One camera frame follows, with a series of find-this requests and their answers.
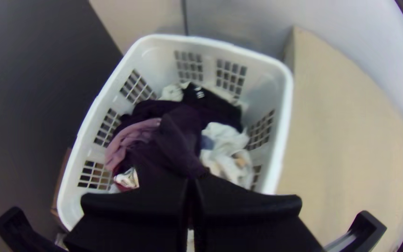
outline white plastic laundry basket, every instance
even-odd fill
[[[282,171],[292,106],[293,80],[280,61],[199,37],[150,35],[128,50],[89,109],[63,175],[57,209],[71,230],[83,212],[81,195],[106,193],[112,182],[104,152],[119,117],[156,99],[172,83],[192,81],[228,92],[243,104],[242,123],[255,170],[251,189],[274,194]]]

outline white cloth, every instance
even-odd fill
[[[158,100],[176,101],[176,102],[182,101],[183,89],[187,88],[189,83],[191,82],[175,83],[166,86],[165,88],[163,88],[161,97]]]
[[[139,187],[138,173],[134,167],[128,169],[122,174],[114,176],[113,179],[116,183],[128,189],[135,189]]]
[[[109,194],[114,194],[114,193],[120,193],[121,190],[119,190],[119,188],[116,186],[115,183],[110,185],[110,188],[108,189],[108,193]]]
[[[214,142],[212,150],[201,150],[203,165],[209,167],[212,174],[239,186],[245,186],[245,178],[252,173],[250,154],[244,149],[250,138],[245,132],[239,133],[231,126],[215,122],[201,132]]]

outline black plastic part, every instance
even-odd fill
[[[151,187],[86,194],[84,217],[64,242],[71,252],[186,251],[187,179],[172,174]]]
[[[153,187],[86,194],[81,204],[85,215],[64,241],[71,252],[183,252],[188,227],[196,252],[324,251],[298,217],[298,196],[261,195],[213,175],[169,174]],[[362,211],[348,232],[355,240],[341,251],[370,251],[385,231]],[[33,231],[17,207],[0,217],[0,236],[14,252],[65,251]]]
[[[343,252],[367,252],[371,251],[379,242],[387,227],[376,219],[368,211],[361,211],[349,228],[350,234],[356,239],[344,248]]]
[[[193,190],[197,252],[322,251],[298,217],[296,195],[262,195],[214,175],[195,181]]]
[[[0,236],[14,252],[66,252],[36,233],[18,207],[0,217]]]

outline laundry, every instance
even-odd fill
[[[249,141],[245,131],[239,133],[228,125],[209,123],[201,133],[214,142],[212,149],[201,150],[202,163],[212,174],[244,186],[245,178],[252,173],[250,154],[244,149]]]
[[[242,131],[241,111],[239,108],[225,102],[214,94],[213,97],[207,95],[206,98],[212,100],[213,103],[217,102],[217,107],[206,105],[208,102],[205,99],[192,97],[185,98],[186,101],[183,102],[163,100],[142,101],[135,106],[131,115],[126,114],[120,118],[121,124],[114,130],[113,136],[117,136],[121,130],[132,124],[148,119],[161,118],[164,114],[182,105],[188,105],[198,112],[202,128],[205,128],[210,122],[218,122],[229,125],[237,131]]]
[[[183,90],[188,88],[191,82],[185,83],[174,83],[171,85],[166,86],[163,88],[161,97],[158,100],[165,100],[165,101],[177,101],[180,102],[183,100]],[[213,89],[208,87],[203,87],[204,90],[208,90],[214,93],[216,96],[226,100],[228,103],[236,106],[240,104],[237,97],[228,93],[227,91],[223,91],[222,89]]]
[[[207,110],[214,111],[221,117],[229,120],[230,122],[233,122],[226,125],[234,127],[239,132],[242,131],[242,124],[240,122],[242,111],[240,110],[240,108],[231,105],[228,101],[218,97],[216,94],[209,90],[190,83],[188,87],[183,90],[182,103],[194,108],[203,107]],[[212,120],[210,122],[222,123],[218,120]]]
[[[158,100],[176,101],[183,100],[183,89],[187,88],[190,82],[170,84],[163,88],[161,97]]]
[[[105,169],[112,171],[125,158],[125,150],[134,148],[136,143],[147,143],[160,125],[160,122],[160,118],[149,119],[121,130],[111,140],[105,151]]]
[[[120,172],[131,166],[141,186],[155,183],[165,173],[198,178],[208,172],[199,160],[201,121],[195,109],[182,105],[165,114],[154,138],[127,150]]]
[[[121,192],[130,191],[139,187],[138,173],[135,167],[126,172],[114,176],[114,182]]]
[[[245,185],[252,174],[243,148],[248,136],[241,124],[241,107],[234,97],[222,98],[194,83],[171,84],[160,100],[135,105],[120,117],[105,153],[119,191],[148,187],[160,177],[198,178],[211,172]]]

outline dark purple garment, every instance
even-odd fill
[[[183,100],[181,102],[146,100],[138,103],[131,115],[123,115],[121,124],[116,128],[113,137],[124,128],[152,118],[161,118],[164,114],[182,106],[188,105],[197,110],[201,128],[204,129],[210,122],[217,122],[229,125],[238,132],[242,132],[241,110],[234,107],[226,100],[218,97],[216,94],[194,84],[183,90]]]
[[[163,115],[152,141],[127,150],[119,170],[134,166],[140,187],[154,184],[169,171],[187,178],[200,177],[208,172],[198,158],[201,132],[198,111],[180,105]]]

